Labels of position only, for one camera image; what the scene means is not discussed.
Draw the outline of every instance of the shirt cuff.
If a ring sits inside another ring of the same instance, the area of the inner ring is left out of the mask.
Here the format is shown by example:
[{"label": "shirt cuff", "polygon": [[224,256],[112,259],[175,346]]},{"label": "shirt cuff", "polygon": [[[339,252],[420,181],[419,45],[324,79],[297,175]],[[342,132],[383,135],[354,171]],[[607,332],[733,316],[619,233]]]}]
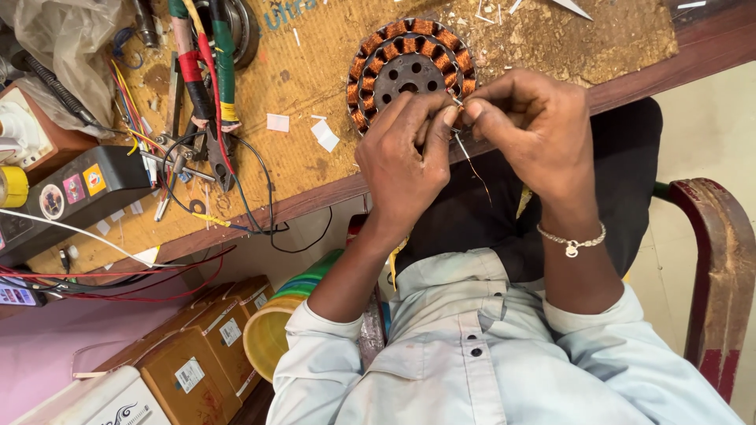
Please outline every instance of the shirt cuff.
[{"label": "shirt cuff", "polygon": [[589,327],[604,326],[607,324],[633,323],[643,320],[643,308],[640,306],[638,297],[633,288],[622,282],[624,293],[620,299],[609,309],[598,315],[577,315],[565,312],[549,304],[544,299],[544,313],[549,325],[556,332],[567,334]]},{"label": "shirt cuff", "polygon": [[307,305],[307,300],[299,304],[292,313],[286,330],[292,334],[298,333],[326,333],[338,338],[346,338],[356,341],[362,328],[362,315],[349,323],[338,323],[316,315]]}]

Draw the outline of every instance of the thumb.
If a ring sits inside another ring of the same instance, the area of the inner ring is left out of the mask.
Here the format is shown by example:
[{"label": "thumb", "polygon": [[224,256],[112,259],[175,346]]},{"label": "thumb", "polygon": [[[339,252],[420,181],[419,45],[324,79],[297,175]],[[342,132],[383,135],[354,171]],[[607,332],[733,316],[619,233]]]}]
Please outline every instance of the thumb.
[{"label": "thumb", "polygon": [[449,168],[449,135],[457,115],[459,115],[459,109],[453,105],[440,110],[433,117],[426,131],[424,163]]},{"label": "thumb", "polygon": [[473,131],[501,149],[504,156],[516,154],[531,140],[527,131],[515,126],[501,109],[485,99],[465,102],[465,113],[474,121]]}]

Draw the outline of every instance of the hand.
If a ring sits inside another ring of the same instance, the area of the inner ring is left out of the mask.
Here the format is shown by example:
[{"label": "hand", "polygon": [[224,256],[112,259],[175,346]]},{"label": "hand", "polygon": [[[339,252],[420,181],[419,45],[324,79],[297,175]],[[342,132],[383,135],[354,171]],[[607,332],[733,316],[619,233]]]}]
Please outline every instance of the hand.
[{"label": "hand", "polygon": [[595,209],[586,89],[517,69],[479,88],[464,104],[473,135],[503,152],[545,209]]},{"label": "hand", "polygon": [[444,92],[404,92],[380,112],[357,146],[355,160],[373,198],[370,219],[392,249],[449,182],[449,136],[457,114]]}]

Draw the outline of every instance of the black pants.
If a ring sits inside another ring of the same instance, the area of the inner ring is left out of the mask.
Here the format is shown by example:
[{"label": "black pants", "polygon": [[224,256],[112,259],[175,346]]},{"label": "black pants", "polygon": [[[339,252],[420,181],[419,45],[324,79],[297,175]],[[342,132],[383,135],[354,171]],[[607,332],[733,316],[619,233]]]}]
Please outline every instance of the black pants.
[{"label": "black pants", "polygon": [[[649,225],[649,204],[656,178],[662,112],[645,98],[590,119],[596,170],[596,201],[606,226],[606,249],[623,276],[635,260]],[[543,241],[535,226],[541,202],[534,195],[515,219],[522,182],[498,150],[472,159],[491,192],[467,161],[451,166],[451,181],[415,224],[399,253],[396,271],[441,253],[492,248],[510,281],[530,282],[544,276]]]}]

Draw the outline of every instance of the fingernail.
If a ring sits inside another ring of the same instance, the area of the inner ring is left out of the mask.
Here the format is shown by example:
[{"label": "fingernail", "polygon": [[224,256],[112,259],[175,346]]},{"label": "fingernail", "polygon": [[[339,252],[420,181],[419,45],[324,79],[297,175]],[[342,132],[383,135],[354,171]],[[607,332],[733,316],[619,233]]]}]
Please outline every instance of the fingernail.
[{"label": "fingernail", "polygon": [[465,112],[470,115],[472,119],[478,119],[478,116],[483,112],[483,107],[478,102],[470,102],[465,106]]},{"label": "fingernail", "polygon": [[454,121],[457,120],[459,110],[455,106],[448,106],[444,109],[444,124],[447,126],[453,126]]}]

